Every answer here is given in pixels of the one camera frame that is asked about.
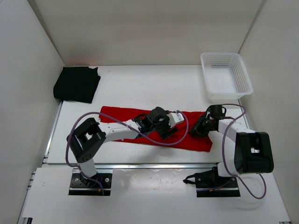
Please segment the red t shirt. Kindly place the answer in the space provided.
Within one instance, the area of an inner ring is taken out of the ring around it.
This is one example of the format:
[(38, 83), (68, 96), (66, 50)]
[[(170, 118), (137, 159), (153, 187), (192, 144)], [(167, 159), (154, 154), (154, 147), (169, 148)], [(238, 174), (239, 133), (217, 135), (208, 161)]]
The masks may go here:
[[(115, 119), (118, 119), (119, 121), (127, 121), (129, 119), (133, 119), (137, 117), (140, 114), (143, 113), (149, 113), (149, 110), (142, 110), (142, 109), (135, 109), (135, 108), (122, 108), (122, 107), (111, 107), (111, 106), (103, 106), (100, 110), (101, 113), (104, 113), (106, 115), (109, 115)], [(204, 112), (186, 112), (184, 111), (183, 114), (187, 117), (189, 122), (189, 128), (188, 130), (191, 130), (191, 128), (195, 125), (198, 118), (204, 114)], [(175, 132), (172, 136), (169, 138), (162, 140), (158, 133), (151, 133), (149, 137), (157, 142), (162, 143), (173, 143), (179, 141), (185, 134), (186, 130), (186, 123), (183, 122), (178, 125), (178, 131)], [(135, 140), (131, 139), (125, 139), (124, 142), (127, 143), (133, 143), (133, 144), (145, 144), (145, 145), (156, 145), (156, 143), (153, 143), (149, 141), (146, 138), (138, 138)], [(185, 149), (185, 150), (192, 150), (192, 151), (203, 151), (203, 152), (209, 152), (212, 147), (212, 141), (209, 137), (193, 137), (190, 134), (187, 134), (187, 136), (178, 144), (174, 145), (174, 148), (179, 149)]]

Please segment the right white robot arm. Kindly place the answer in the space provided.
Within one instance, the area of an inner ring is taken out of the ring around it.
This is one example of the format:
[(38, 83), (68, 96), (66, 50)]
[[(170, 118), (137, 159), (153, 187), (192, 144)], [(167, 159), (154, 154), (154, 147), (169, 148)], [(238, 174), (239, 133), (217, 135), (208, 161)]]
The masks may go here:
[[(223, 185), (227, 177), (238, 177), (241, 174), (264, 174), (274, 170), (270, 137), (266, 132), (257, 132), (246, 128), (237, 120), (226, 115), (227, 104), (211, 105), (201, 115), (189, 134), (193, 137), (204, 138), (212, 131), (223, 134), (221, 144), (222, 162), (217, 164), (216, 171), (210, 174), (210, 182), (214, 186)], [(225, 140), (235, 143), (234, 156), (225, 156)]]

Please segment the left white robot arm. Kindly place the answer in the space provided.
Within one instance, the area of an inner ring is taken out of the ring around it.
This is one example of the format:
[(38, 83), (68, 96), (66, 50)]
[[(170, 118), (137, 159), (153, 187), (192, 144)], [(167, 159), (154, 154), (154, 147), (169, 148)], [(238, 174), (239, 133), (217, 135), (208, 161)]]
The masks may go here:
[(96, 185), (98, 181), (93, 157), (103, 144), (144, 138), (151, 133), (158, 134), (164, 140), (173, 135), (178, 130), (177, 125), (184, 121), (181, 113), (166, 111), (161, 107), (127, 121), (117, 121), (108, 115), (105, 117), (114, 122), (97, 122), (94, 118), (88, 118), (67, 136), (67, 144), (83, 172), (81, 180), (88, 187)]

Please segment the black t shirt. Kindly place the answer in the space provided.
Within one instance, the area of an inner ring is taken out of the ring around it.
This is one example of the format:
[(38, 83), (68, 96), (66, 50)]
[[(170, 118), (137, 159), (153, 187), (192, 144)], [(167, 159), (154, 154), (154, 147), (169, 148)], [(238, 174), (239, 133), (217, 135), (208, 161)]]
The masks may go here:
[(90, 104), (99, 81), (97, 67), (63, 67), (53, 87), (54, 98)]

